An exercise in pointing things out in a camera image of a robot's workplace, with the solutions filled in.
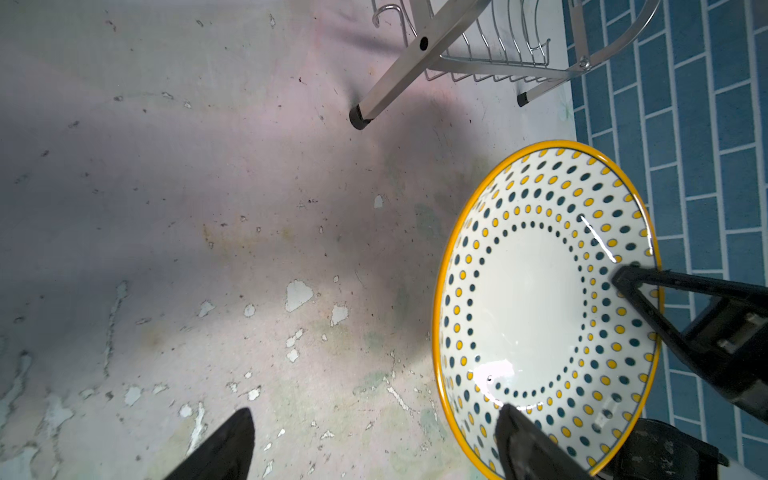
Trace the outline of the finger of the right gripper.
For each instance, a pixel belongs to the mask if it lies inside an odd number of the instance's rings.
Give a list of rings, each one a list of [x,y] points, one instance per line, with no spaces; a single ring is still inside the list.
[[[613,479],[718,479],[730,460],[716,447],[676,427],[640,419],[611,461]]]
[[[666,315],[663,299],[652,299],[651,292],[656,290],[660,296],[668,290],[693,293],[706,297],[708,301],[712,295],[742,297],[762,290],[767,292],[764,286],[632,265],[618,268],[613,274],[612,284],[689,370],[682,332],[695,319],[687,325],[676,324]]]

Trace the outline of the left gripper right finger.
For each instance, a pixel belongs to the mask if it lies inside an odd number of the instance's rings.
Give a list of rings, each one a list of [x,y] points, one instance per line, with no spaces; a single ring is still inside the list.
[[[505,479],[592,479],[511,404],[500,409],[495,438]]]

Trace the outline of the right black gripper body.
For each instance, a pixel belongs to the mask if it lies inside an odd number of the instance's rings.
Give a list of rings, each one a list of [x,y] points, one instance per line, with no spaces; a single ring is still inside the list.
[[[689,368],[729,403],[767,421],[767,292],[710,297],[682,332]]]

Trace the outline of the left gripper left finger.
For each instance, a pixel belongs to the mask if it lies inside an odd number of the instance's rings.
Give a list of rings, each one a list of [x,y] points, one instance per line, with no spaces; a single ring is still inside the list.
[[[251,467],[254,446],[255,426],[251,410],[241,408],[165,480],[245,480]]]

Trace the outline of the yellow rimmed polka dot plate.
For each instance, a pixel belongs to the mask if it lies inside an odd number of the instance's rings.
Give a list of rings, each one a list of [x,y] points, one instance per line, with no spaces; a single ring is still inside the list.
[[[436,284],[432,357],[448,425],[486,477],[502,477],[494,431],[506,404],[590,474],[624,445],[661,355],[612,285],[629,265],[660,267],[654,228],[629,178],[592,147],[526,147],[468,200]]]

